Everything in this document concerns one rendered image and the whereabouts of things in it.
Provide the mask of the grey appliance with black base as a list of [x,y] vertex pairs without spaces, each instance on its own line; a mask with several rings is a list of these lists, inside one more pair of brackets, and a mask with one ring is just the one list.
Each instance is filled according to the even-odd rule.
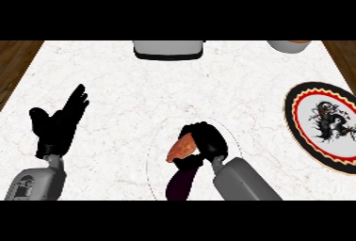
[[203,57],[203,44],[203,40],[135,40],[134,53],[147,60],[193,60]]

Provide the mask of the dragon print plate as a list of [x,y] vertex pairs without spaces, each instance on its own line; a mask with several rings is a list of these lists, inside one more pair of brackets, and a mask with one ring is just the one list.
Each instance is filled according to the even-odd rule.
[[284,115],[302,149],[334,171],[356,176],[356,96],[306,82],[286,97]]

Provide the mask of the orange sweet potato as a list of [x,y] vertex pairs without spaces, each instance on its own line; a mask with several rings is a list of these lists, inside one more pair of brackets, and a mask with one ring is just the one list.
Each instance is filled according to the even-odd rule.
[[167,162],[178,167],[178,172],[166,188],[166,198],[169,201],[185,201],[190,197],[191,187],[200,167],[203,166],[203,159],[194,155],[199,149],[193,134],[185,134],[172,147],[167,155]]

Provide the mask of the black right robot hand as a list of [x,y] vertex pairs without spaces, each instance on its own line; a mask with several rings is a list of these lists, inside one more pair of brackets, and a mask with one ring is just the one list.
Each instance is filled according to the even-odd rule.
[[193,135],[201,153],[191,154],[184,159],[176,158],[175,164],[178,169],[188,171],[200,168],[203,166],[203,160],[209,160],[210,162],[219,160],[224,162],[228,157],[228,146],[218,128],[203,121],[182,127],[179,136],[184,137],[187,134]]

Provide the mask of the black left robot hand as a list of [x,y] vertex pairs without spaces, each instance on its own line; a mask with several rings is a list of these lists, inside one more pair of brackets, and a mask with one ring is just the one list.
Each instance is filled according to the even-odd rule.
[[79,84],[64,108],[54,115],[35,107],[30,110],[33,121],[33,131],[39,137],[36,157],[43,159],[51,154],[64,157],[69,153],[77,125],[83,118],[85,110],[89,106],[85,85]]

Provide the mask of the grey bowl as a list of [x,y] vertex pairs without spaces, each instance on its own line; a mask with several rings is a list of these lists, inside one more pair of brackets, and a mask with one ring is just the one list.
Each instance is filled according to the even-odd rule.
[[300,53],[308,45],[311,44],[309,40],[303,41],[290,41],[290,40],[269,40],[269,45],[272,48],[286,54]]

